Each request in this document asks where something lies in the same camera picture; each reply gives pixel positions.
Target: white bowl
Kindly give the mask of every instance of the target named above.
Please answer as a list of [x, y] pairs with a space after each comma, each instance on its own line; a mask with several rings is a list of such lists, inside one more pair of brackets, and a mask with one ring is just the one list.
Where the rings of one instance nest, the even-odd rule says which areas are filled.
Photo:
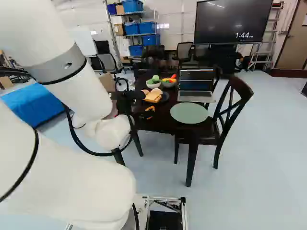
[[146, 85], [149, 89], [155, 89], [155, 88], [159, 88], [161, 85], [161, 82], [157, 83], [157, 84], [148, 84], [146, 81]]

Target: ladder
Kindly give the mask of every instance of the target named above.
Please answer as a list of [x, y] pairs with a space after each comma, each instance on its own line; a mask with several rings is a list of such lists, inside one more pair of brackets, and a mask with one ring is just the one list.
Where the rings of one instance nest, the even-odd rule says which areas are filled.
[[[274, 55], [274, 50], [275, 50], [275, 43], [276, 43], [276, 36], [277, 36], [277, 23], [279, 21], [280, 13], [281, 10], [283, 9], [283, 1], [280, 2], [279, 7], [274, 7], [274, 5], [271, 8], [271, 11], [277, 11], [276, 16], [273, 19], [269, 19], [268, 22], [274, 22], [272, 30], [266, 30], [264, 31], [265, 34], [270, 33], [270, 40], [268, 41], [262, 41], [259, 44], [253, 44], [252, 46], [252, 52], [254, 50], [254, 47], [256, 47], [256, 52], [253, 52], [251, 56], [251, 62], [250, 65], [248, 66], [248, 69], [251, 69], [254, 71], [256, 68], [257, 64], [265, 64], [263, 69], [267, 69], [268, 66], [272, 68], [273, 66], [273, 55]], [[263, 44], [269, 44], [269, 49], [267, 51], [260, 51], [260, 48]], [[265, 61], [259, 61], [258, 57], [259, 55], [266, 55]]]

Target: door frame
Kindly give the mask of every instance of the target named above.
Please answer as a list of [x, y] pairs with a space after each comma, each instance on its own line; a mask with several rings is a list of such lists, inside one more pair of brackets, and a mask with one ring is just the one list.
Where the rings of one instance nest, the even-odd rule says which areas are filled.
[[[284, 42], [283, 42], [282, 49], [280, 50], [280, 52], [279, 52], [279, 54], [278, 54], [277, 60], [276, 60], [275, 65], [274, 65], [274, 68], [276, 68], [276, 66], [277, 66], [277, 64], [278, 64], [278, 61], [279, 61], [279, 59], [280, 59], [280, 57], [281, 57], [281, 55], [282, 55], [282, 53], [283, 53], [283, 48], [284, 48], [284, 46], [286, 45], [286, 42], [287, 42], [287, 40], [288, 40], [288, 36], [289, 36], [289, 33], [290, 33], [291, 29], [292, 29], [292, 25], [293, 25], [293, 22], [294, 22], [294, 18], [296, 17], [296, 13], [297, 13], [298, 6], [299, 6], [300, 3], [301, 3], [301, 0], [298, 0], [297, 5], [296, 5], [295, 10], [294, 10], [293, 17], [292, 17], [291, 22], [290, 22], [290, 26], [289, 26], [288, 32], [287, 32], [287, 34], [286, 34], [286, 38], [285, 38], [285, 40], [284, 40]], [[304, 68], [306, 67], [306, 64], [307, 64], [307, 59], [306, 59], [306, 61], [305, 61], [305, 63], [304, 63], [304, 66], [302, 67], [302, 69], [304, 69]]]

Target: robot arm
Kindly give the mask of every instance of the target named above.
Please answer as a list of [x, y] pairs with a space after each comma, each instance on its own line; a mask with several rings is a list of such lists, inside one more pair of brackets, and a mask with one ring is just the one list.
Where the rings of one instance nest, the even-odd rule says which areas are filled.
[[[88, 132], [105, 149], [117, 147], [130, 131], [128, 118], [101, 120], [111, 112], [111, 100], [51, 1], [0, 2], [1, 46], [80, 122], [90, 124]], [[35, 156], [23, 181], [0, 203], [0, 212], [47, 215], [86, 229], [119, 230], [125, 224], [136, 190], [127, 168], [59, 146], [1, 101], [0, 140], [0, 198]]]

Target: door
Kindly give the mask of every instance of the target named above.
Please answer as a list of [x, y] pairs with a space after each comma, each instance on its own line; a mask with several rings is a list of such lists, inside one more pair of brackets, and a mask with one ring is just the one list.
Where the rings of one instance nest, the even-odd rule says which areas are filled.
[[304, 69], [307, 59], [307, 1], [299, 2], [294, 20], [277, 62], [278, 69]]

